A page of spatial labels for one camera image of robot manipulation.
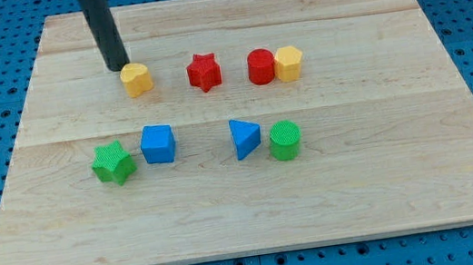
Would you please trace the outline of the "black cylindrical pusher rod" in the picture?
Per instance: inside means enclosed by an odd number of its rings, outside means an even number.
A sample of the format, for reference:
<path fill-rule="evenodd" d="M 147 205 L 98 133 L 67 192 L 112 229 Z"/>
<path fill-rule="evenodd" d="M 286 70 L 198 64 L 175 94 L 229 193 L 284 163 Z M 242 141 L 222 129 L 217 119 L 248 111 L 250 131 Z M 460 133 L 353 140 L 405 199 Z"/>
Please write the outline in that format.
<path fill-rule="evenodd" d="M 77 0 L 108 70 L 121 71 L 129 63 L 122 37 L 107 0 Z"/>

